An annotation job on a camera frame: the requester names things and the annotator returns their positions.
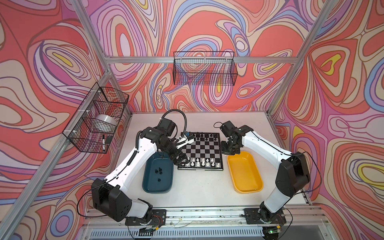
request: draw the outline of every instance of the black cable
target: black cable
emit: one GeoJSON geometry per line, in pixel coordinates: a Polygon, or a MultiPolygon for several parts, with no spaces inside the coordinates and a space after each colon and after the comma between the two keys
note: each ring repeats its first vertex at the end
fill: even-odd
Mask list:
{"type": "Polygon", "coordinates": [[[134,240],[136,240],[136,238],[134,238],[134,237],[132,236],[132,233],[131,233],[131,231],[129,230],[129,226],[128,226],[128,225],[127,225],[127,227],[128,227],[129,235],[131,235],[131,237],[132,237],[134,240]]]}
{"type": "Polygon", "coordinates": [[[171,110],[166,111],[166,113],[164,113],[163,116],[161,117],[160,122],[159,122],[159,124],[158,124],[157,126],[160,126],[160,123],[161,123],[161,121],[163,120],[163,118],[164,118],[168,113],[170,113],[170,112],[179,112],[179,113],[181,113],[181,114],[183,115],[183,117],[184,117],[184,131],[183,131],[182,134],[181,134],[181,137],[183,137],[183,136],[185,135],[186,130],[187,130],[187,117],[185,116],[185,113],[184,113],[183,111],[181,111],[181,110],[178,110],[178,109],[171,109],[171,110]]]}
{"type": "Polygon", "coordinates": [[[311,157],[311,159],[312,159],[312,161],[313,161],[313,164],[316,166],[317,172],[318,172],[319,175],[320,175],[320,184],[319,184],[316,188],[314,188],[314,189],[312,189],[312,190],[308,190],[308,191],[304,191],[304,192],[298,192],[298,193],[296,193],[296,194],[305,193],[305,192],[313,192],[313,191],[315,191],[316,189],[318,189],[318,188],[322,185],[322,183],[323,183],[323,178],[322,178],[322,176],[321,176],[321,172],[320,172],[319,168],[317,167],[317,164],[316,164],[315,161],[313,160],[313,157],[312,157],[312,156],[310,155],[310,153],[307,152],[307,151],[303,152],[302,154],[304,154],[304,153],[308,153],[308,155],[311,157]]]}
{"type": "Polygon", "coordinates": [[[101,185],[99,185],[99,186],[97,186],[97,187],[91,188],[91,189],[88,190],[88,191],[86,191],[86,192],[80,197],[79,201],[77,202],[77,206],[76,206],[77,214],[79,214],[79,215],[82,216],[82,217],[105,217],[106,215],[101,215],[101,216],[86,216],[86,215],[81,214],[81,213],[79,212],[79,204],[80,204],[80,201],[81,201],[81,199],[82,199],[87,193],[89,193],[91,190],[96,189],[96,188],[98,188],[98,187],[101,187],[101,186],[103,186],[103,185],[109,183],[109,182],[112,181],[113,179],[115,179],[120,173],[122,173],[122,171],[124,171],[124,169],[125,169],[127,166],[128,166],[128,165],[125,165],[124,168],[123,168],[123,169],[122,169],[122,170],[121,170],[115,177],[113,177],[111,180],[109,180],[109,181],[107,181],[107,182],[105,182],[105,183],[103,183],[103,184],[101,184],[101,185]]]}
{"type": "Polygon", "coordinates": [[[139,150],[139,139],[140,139],[140,134],[142,133],[143,131],[138,131],[137,134],[136,134],[136,142],[135,142],[135,148],[136,150],[133,152],[131,158],[129,159],[129,161],[127,162],[127,165],[129,166],[131,164],[131,162],[133,161],[133,159],[135,158],[136,154],[138,153],[138,150],[139,150]]]}
{"type": "Polygon", "coordinates": [[[215,122],[215,123],[214,123],[214,128],[220,128],[220,127],[215,127],[215,124],[216,124],[216,123],[221,123],[220,127],[223,125],[222,122],[215,122]]]}
{"type": "Polygon", "coordinates": [[[268,142],[266,142],[266,141],[264,141],[263,139],[259,138],[254,132],[252,132],[252,133],[255,135],[255,137],[257,137],[258,139],[260,139],[261,141],[265,142],[266,144],[268,144],[269,146],[273,147],[274,149],[276,149],[277,151],[281,152],[281,153],[284,154],[284,155],[292,156],[292,157],[297,157],[297,156],[303,155],[304,153],[308,153],[308,155],[311,157],[311,159],[312,159],[312,161],[313,161],[313,164],[316,166],[317,172],[318,172],[319,175],[320,175],[320,184],[319,184],[316,188],[314,188],[314,189],[312,189],[312,190],[304,191],[304,192],[298,192],[298,193],[296,193],[296,194],[306,193],[306,192],[313,192],[313,191],[315,191],[316,189],[318,189],[318,188],[322,185],[322,183],[323,183],[323,178],[322,178],[322,176],[321,176],[321,172],[320,172],[319,168],[317,167],[317,164],[315,163],[315,161],[313,160],[313,157],[311,156],[311,154],[310,154],[309,152],[305,151],[305,152],[301,152],[300,154],[297,154],[297,155],[294,155],[294,154],[289,155],[289,154],[283,153],[282,151],[280,151],[279,149],[275,148],[274,146],[272,146],[272,145],[269,144],[268,142]]]}
{"type": "Polygon", "coordinates": [[[283,153],[282,151],[280,151],[279,149],[275,148],[274,146],[272,146],[271,144],[269,144],[268,142],[264,141],[263,139],[259,138],[255,132],[252,131],[252,133],[254,134],[255,137],[257,137],[259,140],[265,142],[266,144],[268,144],[269,146],[273,147],[274,149],[276,149],[277,151],[281,152],[282,154],[285,154],[285,155],[288,155],[288,156],[294,156],[294,155],[289,155],[289,154],[286,154],[286,153],[283,153]]]}
{"type": "Polygon", "coordinates": [[[280,238],[282,238],[284,236],[284,234],[288,231],[288,228],[291,226],[291,224],[293,222],[293,215],[292,215],[291,211],[289,211],[289,209],[287,209],[287,208],[284,208],[284,209],[288,210],[288,212],[291,214],[292,219],[291,219],[291,223],[288,225],[287,229],[285,229],[285,232],[277,240],[279,240],[280,238]]]}

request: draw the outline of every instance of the psychedelic patterned wall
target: psychedelic patterned wall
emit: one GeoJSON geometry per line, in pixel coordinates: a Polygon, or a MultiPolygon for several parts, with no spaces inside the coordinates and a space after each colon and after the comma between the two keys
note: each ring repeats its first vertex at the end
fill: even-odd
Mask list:
{"type": "MultiPolygon", "coordinates": [[[[102,74],[68,1],[0,1],[0,220],[102,74]]],[[[15,237],[69,234],[48,224],[78,223],[66,219],[74,215],[69,204],[89,179],[106,174],[116,141],[102,156],[68,147],[15,237]]]]}
{"type": "Polygon", "coordinates": [[[340,1],[273,114],[286,148],[317,162],[309,194],[340,239],[384,237],[383,39],[383,1],[340,1]]]}
{"type": "Polygon", "coordinates": [[[289,69],[288,64],[244,64],[235,86],[175,86],[173,64],[137,64],[112,68],[121,89],[131,98],[132,112],[265,111],[289,69]]]}
{"type": "MultiPolygon", "coordinates": [[[[321,0],[85,3],[109,56],[173,56],[233,50],[236,56],[296,56],[321,0]]],[[[238,64],[236,85],[174,86],[172,64],[114,64],[132,111],[265,111],[288,65],[238,64]]]]}

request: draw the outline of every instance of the black wire basket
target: black wire basket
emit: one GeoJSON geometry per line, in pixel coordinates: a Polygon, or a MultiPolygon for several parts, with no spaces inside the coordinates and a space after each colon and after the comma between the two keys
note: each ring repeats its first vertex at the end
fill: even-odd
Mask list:
{"type": "Polygon", "coordinates": [[[237,68],[233,51],[175,51],[175,85],[234,86],[237,68]]]}
{"type": "Polygon", "coordinates": [[[107,153],[128,99],[118,89],[99,86],[74,128],[63,134],[80,152],[107,153]]]}

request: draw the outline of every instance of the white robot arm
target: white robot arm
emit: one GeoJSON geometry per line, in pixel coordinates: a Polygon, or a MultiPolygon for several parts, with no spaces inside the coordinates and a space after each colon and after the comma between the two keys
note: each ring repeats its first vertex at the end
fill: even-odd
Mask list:
{"type": "Polygon", "coordinates": [[[277,170],[276,187],[268,198],[260,204],[260,220],[267,223],[275,218],[276,213],[307,183],[310,182],[305,156],[284,150],[244,125],[235,127],[227,121],[220,126],[227,137],[222,141],[222,152],[226,155],[240,153],[241,147],[248,147],[269,161],[277,170]]]}
{"type": "MultiPolygon", "coordinates": [[[[150,221],[152,205],[141,199],[128,198],[129,185],[144,163],[158,149],[166,152],[175,165],[188,163],[189,159],[180,148],[194,141],[192,134],[185,132],[186,125],[184,134],[179,139],[169,139],[175,124],[164,116],[157,127],[148,127],[137,133],[135,148],[113,172],[104,180],[96,179],[93,182],[94,208],[118,222],[125,217],[141,218],[145,223],[150,221]]],[[[259,210],[261,221],[272,221],[293,195],[309,183],[305,156],[301,153],[292,154],[275,146],[246,125],[236,128],[228,121],[222,124],[220,129],[227,137],[227,141],[221,142],[223,154],[239,154],[240,148],[245,146],[259,153],[278,170],[276,187],[261,203],[259,210]]]]}
{"type": "Polygon", "coordinates": [[[96,179],[92,183],[93,207],[119,222],[125,217],[141,218],[147,223],[152,217],[152,205],[141,199],[130,199],[129,185],[145,162],[158,150],[168,154],[175,165],[189,162],[181,147],[194,141],[193,136],[186,132],[186,117],[184,132],[178,139],[168,138],[176,124],[164,118],[156,127],[147,127],[136,136],[135,148],[120,163],[116,169],[103,180],[96,179]]]}

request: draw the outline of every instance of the mounting plate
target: mounting plate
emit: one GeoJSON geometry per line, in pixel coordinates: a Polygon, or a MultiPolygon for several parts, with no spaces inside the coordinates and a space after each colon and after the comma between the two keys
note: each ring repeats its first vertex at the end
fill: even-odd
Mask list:
{"type": "Polygon", "coordinates": [[[157,226],[159,225],[162,226],[166,223],[166,213],[167,211],[165,209],[153,209],[152,210],[152,218],[151,218],[151,221],[149,222],[148,225],[146,225],[147,223],[144,222],[144,220],[142,218],[138,218],[138,217],[127,217],[126,220],[125,220],[125,225],[126,226],[157,226]],[[155,217],[154,215],[156,216],[159,216],[161,217],[161,219],[163,220],[162,223],[159,223],[159,219],[157,217],[155,217]]]}
{"type": "MultiPolygon", "coordinates": [[[[259,208],[257,209],[244,209],[244,217],[247,221],[247,224],[265,224],[265,222],[260,220],[260,214],[258,213],[259,208]]],[[[283,210],[280,209],[276,213],[276,219],[273,220],[271,223],[277,223],[277,224],[286,224],[287,220],[285,219],[283,210]]]]}

